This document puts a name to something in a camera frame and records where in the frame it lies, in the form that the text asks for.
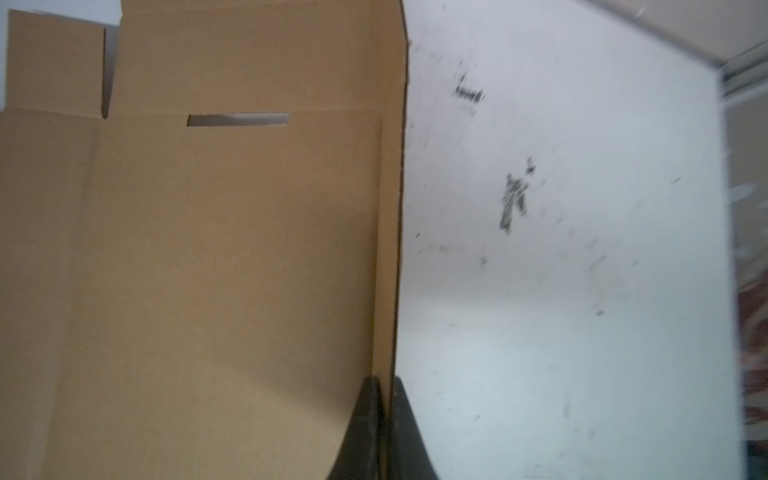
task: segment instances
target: brown cardboard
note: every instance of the brown cardboard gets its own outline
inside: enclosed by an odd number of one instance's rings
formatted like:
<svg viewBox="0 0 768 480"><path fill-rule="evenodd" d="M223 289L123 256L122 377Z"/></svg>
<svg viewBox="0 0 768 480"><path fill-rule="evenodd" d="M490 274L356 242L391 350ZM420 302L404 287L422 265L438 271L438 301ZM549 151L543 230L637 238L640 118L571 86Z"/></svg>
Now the brown cardboard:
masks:
<svg viewBox="0 0 768 480"><path fill-rule="evenodd" d="M106 121L103 31L11 16L0 478L323 478L389 398L400 5L123 6ZM289 121L187 126L232 112Z"/></svg>

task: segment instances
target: dark stain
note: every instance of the dark stain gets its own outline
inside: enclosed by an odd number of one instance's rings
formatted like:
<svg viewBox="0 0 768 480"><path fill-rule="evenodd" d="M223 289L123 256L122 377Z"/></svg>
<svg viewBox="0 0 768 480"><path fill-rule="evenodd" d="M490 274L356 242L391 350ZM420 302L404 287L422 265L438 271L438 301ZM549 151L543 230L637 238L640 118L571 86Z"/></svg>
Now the dark stain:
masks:
<svg viewBox="0 0 768 480"><path fill-rule="evenodd" d="M608 255L605 255L605 254L600 255L600 257L594 262L592 262L592 264L589 266L589 271L594 272L595 269L597 269L600 266L600 264L603 263L607 258L608 258Z"/></svg>
<svg viewBox="0 0 768 480"><path fill-rule="evenodd" d="M507 187L502 199L502 219L498 224L498 227L507 235L512 229L512 211L517 207L521 215L528 213L525 206L525 191L527 189L528 182L514 178L512 174L507 174Z"/></svg>
<svg viewBox="0 0 768 480"><path fill-rule="evenodd" d="M464 86L464 80L467 78L467 74L464 73L461 77L458 79L458 85L456 85L456 89L454 90L454 94L459 97L463 98L465 100L469 100L470 102L474 104L480 103L480 100L483 99L483 92L482 90L472 90L471 88L467 88Z"/></svg>
<svg viewBox="0 0 768 480"><path fill-rule="evenodd" d="M526 161L525 164L526 164L525 174L533 175L533 173L536 171L536 166L533 165L533 157L528 157L528 161Z"/></svg>

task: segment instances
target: cardboard notch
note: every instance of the cardboard notch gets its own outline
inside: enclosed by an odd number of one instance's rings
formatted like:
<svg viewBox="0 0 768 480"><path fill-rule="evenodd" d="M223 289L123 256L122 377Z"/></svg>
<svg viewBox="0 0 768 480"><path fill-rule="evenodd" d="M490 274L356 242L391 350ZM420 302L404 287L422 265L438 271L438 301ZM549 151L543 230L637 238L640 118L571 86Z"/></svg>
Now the cardboard notch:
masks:
<svg viewBox="0 0 768 480"><path fill-rule="evenodd" d="M266 127L288 125L289 114L252 113L252 114L208 114L190 115L188 127Z"/></svg>

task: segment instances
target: cardboard box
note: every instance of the cardboard box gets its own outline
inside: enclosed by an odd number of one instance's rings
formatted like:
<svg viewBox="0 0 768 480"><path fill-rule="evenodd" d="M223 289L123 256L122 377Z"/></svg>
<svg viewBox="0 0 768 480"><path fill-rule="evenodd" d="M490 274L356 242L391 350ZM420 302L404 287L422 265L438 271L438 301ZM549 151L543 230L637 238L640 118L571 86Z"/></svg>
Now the cardboard box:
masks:
<svg viewBox="0 0 768 480"><path fill-rule="evenodd" d="M104 30L10 14L0 478L323 478L392 378L401 6L123 12L107 119Z"/></svg>

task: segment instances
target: cutout hole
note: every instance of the cutout hole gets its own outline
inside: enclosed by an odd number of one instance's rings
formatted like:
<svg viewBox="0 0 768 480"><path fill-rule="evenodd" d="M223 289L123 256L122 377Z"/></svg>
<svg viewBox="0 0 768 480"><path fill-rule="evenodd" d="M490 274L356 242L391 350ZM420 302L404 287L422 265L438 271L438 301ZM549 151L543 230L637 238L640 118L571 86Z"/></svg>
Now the cutout hole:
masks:
<svg viewBox="0 0 768 480"><path fill-rule="evenodd" d="M265 127L288 125L289 115L282 113L269 114L211 114L190 115L188 127Z"/></svg>

